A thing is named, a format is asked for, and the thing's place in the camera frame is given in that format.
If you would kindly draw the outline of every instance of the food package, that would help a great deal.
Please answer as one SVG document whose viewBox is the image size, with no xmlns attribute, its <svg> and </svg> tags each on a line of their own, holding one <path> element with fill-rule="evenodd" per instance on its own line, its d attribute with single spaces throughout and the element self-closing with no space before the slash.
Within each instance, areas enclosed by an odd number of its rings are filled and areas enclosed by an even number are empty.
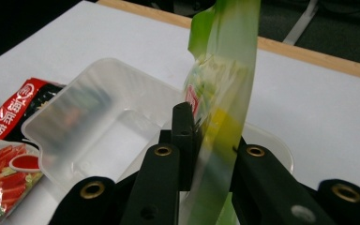
<svg viewBox="0 0 360 225">
<path fill-rule="evenodd" d="M 222 209 L 252 91 L 259 11 L 260 0 L 217 0 L 192 20 L 188 49 L 195 64 L 184 97 L 192 105 L 202 147 L 191 191 L 180 207 L 180 224 L 236 220 Z"/>
<path fill-rule="evenodd" d="M 0 107 L 0 221 L 42 176 L 38 149 L 24 138 L 21 126 L 62 88 L 31 78 Z"/>
</svg>

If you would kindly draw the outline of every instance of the white table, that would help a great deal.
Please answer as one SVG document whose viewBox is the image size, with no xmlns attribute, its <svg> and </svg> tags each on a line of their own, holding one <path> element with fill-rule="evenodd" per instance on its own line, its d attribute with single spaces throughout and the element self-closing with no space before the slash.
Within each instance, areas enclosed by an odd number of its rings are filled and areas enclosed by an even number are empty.
<svg viewBox="0 0 360 225">
<path fill-rule="evenodd" d="M 193 64 L 188 33 L 81 2 L 0 57 L 0 105 L 30 77 L 69 83 L 104 57 L 182 89 Z M 301 183 L 316 188 L 339 178 L 360 186 L 360 78 L 258 50 L 247 121 L 290 147 Z M 43 178 L 5 224 L 47 224 L 64 195 Z"/>
</svg>

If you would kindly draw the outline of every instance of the red packaging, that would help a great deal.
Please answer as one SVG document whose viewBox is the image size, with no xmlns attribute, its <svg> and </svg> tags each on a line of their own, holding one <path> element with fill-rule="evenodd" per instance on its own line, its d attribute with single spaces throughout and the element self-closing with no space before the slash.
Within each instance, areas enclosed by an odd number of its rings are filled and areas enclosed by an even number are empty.
<svg viewBox="0 0 360 225">
<path fill-rule="evenodd" d="M 0 107 L 0 221 L 42 176 L 38 149 L 24 138 L 22 124 L 62 88 L 31 78 Z"/>
</svg>

